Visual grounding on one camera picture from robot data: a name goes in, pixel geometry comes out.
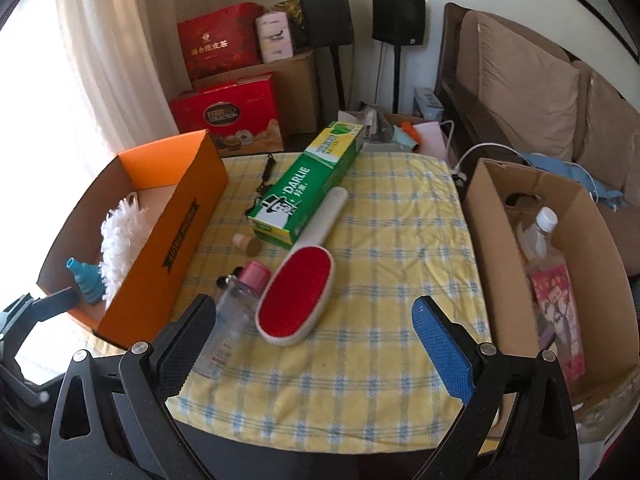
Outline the white fluffy duster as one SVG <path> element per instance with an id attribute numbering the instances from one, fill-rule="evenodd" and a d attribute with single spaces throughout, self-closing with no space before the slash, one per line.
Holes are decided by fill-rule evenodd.
<path id="1" fill-rule="evenodd" d="M 107 213 L 101 224 L 100 262 L 67 259 L 66 269 L 87 304 L 94 306 L 103 301 L 107 309 L 111 307 L 151 229 L 149 209 L 140 205 L 137 192 L 131 192 Z"/>

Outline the clear bottle pink cap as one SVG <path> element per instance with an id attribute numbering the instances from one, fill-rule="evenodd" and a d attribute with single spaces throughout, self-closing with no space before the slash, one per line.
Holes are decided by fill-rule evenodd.
<path id="1" fill-rule="evenodd" d="M 271 271 L 250 260 L 238 278 L 232 278 L 216 303 L 216 324 L 204 344 L 193 371 L 217 379 L 230 361 L 244 330 L 255 323 L 255 312 Z"/>

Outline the black knob screw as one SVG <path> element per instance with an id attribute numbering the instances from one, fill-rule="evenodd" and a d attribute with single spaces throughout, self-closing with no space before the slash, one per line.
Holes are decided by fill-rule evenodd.
<path id="1" fill-rule="evenodd" d="M 225 290 L 232 278 L 238 278 L 243 272 L 242 266 L 236 266 L 230 274 L 218 276 L 216 279 L 216 286 L 220 290 Z"/>

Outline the small cork stopper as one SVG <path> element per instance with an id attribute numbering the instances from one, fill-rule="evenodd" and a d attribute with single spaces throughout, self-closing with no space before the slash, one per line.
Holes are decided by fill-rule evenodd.
<path id="1" fill-rule="evenodd" d="M 255 257 L 262 250 L 262 241 L 254 234 L 248 235 L 235 233 L 232 236 L 232 245 L 242 254 Z"/>

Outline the red white lint brush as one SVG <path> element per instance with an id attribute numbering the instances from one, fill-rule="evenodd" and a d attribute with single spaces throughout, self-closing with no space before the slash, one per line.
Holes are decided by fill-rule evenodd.
<path id="1" fill-rule="evenodd" d="M 336 264 L 324 242 L 348 199 L 331 188 L 260 298 L 255 323 L 265 341 L 292 346 L 316 326 L 333 289 Z"/>

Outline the green Darlie toothpaste box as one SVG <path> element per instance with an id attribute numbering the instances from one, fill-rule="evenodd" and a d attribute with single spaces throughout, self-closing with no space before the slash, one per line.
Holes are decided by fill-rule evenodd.
<path id="1" fill-rule="evenodd" d="M 331 122 L 248 214 L 261 240 L 289 248 L 331 188 L 341 183 L 364 141 L 363 125 Z"/>

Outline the orange cardboard box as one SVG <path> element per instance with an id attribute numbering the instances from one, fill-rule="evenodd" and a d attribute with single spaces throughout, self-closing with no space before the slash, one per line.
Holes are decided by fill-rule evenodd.
<path id="1" fill-rule="evenodd" d="M 110 304 L 81 301 L 70 313 L 114 346 L 151 341 L 169 322 L 192 254 L 228 183 L 224 162 L 205 130 L 178 134 L 118 154 L 74 207 L 40 269 L 37 284 L 53 294 L 75 284 L 69 258 L 101 259 L 100 227 L 130 193 L 151 217 L 151 233 Z"/>

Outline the yellow checkered tablecloth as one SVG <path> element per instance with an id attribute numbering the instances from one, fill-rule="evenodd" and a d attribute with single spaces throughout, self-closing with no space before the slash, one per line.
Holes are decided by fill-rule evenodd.
<path id="1" fill-rule="evenodd" d="M 254 327 L 218 379 L 191 375 L 169 399 L 179 422 L 289 451 L 364 454 L 434 448 L 460 411 L 420 340 L 411 307 L 435 299 L 478 341 L 490 337 L 468 227 L 448 166 L 363 153 L 329 237 L 336 274 L 314 330 L 278 347 Z"/>

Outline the clear plastic bottle white cap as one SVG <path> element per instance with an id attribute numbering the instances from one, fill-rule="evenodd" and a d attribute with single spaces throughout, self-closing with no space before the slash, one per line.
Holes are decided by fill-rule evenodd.
<path id="1" fill-rule="evenodd" d="M 557 225 L 558 216 L 549 207 L 541 207 L 529 224 L 516 225 L 515 236 L 526 266 L 548 256 L 551 235 Z"/>

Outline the brown cardboard box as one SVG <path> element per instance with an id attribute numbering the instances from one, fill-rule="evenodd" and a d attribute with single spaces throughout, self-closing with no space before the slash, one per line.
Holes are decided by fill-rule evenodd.
<path id="1" fill-rule="evenodd" d="M 578 183 L 482 159 L 463 212 L 491 335 L 504 353 L 556 351 L 575 404 L 639 368 L 639 331 L 620 253 Z"/>

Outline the box of clutter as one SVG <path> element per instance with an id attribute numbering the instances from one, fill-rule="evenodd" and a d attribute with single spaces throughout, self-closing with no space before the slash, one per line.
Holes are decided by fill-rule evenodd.
<path id="1" fill-rule="evenodd" d="M 369 105 L 360 112 L 339 110 L 337 120 L 363 126 L 361 151 L 365 153 L 413 153 L 435 157 L 448 164 L 454 162 L 449 141 L 452 122 L 441 124 L 422 117 L 382 113 Z"/>

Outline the red collection gift box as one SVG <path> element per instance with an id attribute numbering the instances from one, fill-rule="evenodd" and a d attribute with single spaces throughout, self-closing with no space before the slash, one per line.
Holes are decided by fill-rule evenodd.
<path id="1" fill-rule="evenodd" d="M 271 74 L 186 93 L 169 109 L 180 133 L 207 130 L 221 157 L 284 151 Z"/>

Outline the brown sofa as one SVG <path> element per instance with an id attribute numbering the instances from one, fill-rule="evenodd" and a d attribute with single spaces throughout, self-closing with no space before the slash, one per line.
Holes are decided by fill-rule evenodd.
<path id="1" fill-rule="evenodd" d="M 594 68 L 533 29 L 450 2 L 436 94 L 472 150 L 563 171 L 585 185 L 639 273 L 639 113 Z"/>

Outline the white curtain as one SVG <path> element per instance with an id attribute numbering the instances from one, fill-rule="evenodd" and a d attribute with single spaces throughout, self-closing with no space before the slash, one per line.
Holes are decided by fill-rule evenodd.
<path id="1" fill-rule="evenodd" d="M 191 87 L 175 0 L 56 0 L 80 79 L 116 153 L 178 132 L 168 103 Z"/>

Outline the red gift bag chinese text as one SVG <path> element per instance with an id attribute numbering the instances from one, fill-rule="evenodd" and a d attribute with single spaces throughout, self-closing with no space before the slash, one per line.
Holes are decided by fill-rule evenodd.
<path id="1" fill-rule="evenodd" d="M 242 2 L 177 24 L 190 81 L 262 64 L 256 20 L 258 3 Z"/>

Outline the large brown carton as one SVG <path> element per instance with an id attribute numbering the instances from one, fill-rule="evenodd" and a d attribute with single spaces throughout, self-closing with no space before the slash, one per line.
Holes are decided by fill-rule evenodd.
<path id="1" fill-rule="evenodd" d="M 314 52 L 307 51 L 292 58 L 230 70 L 192 82 L 194 90 L 242 78 L 272 73 L 274 93 L 285 136 L 313 133 L 318 127 L 319 90 Z"/>

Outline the white pink small box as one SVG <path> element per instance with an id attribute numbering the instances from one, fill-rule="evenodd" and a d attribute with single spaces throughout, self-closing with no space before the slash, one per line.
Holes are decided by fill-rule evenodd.
<path id="1" fill-rule="evenodd" d="M 294 56 L 288 16 L 283 11 L 262 14 L 255 20 L 262 62 L 272 63 Z"/>

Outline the right black speaker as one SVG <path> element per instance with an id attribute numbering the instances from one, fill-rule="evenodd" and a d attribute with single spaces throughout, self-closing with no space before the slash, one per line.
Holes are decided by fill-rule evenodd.
<path id="1" fill-rule="evenodd" d="M 399 110 L 401 51 L 422 46 L 426 0 L 372 0 L 372 39 L 394 49 L 392 113 Z"/>

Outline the black speaker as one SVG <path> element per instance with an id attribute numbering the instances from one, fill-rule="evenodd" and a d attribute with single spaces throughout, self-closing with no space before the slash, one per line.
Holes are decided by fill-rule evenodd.
<path id="1" fill-rule="evenodd" d="M 392 113 L 399 110 L 401 51 L 422 46 L 426 0 L 372 0 L 372 39 L 394 49 Z"/>
<path id="2" fill-rule="evenodd" d="M 338 108 L 346 106 L 340 47 L 354 44 L 354 26 L 348 0 L 298 0 L 313 48 L 328 48 L 331 55 Z"/>

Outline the left black speaker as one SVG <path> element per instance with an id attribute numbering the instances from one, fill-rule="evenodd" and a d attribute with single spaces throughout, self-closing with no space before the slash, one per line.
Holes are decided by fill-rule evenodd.
<path id="1" fill-rule="evenodd" d="M 340 47 L 354 44 L 354 26 L 348 0 L 298 0 L 313 48 L 328 48 L 331 55 L 338 108 L 346 106 Z"/>

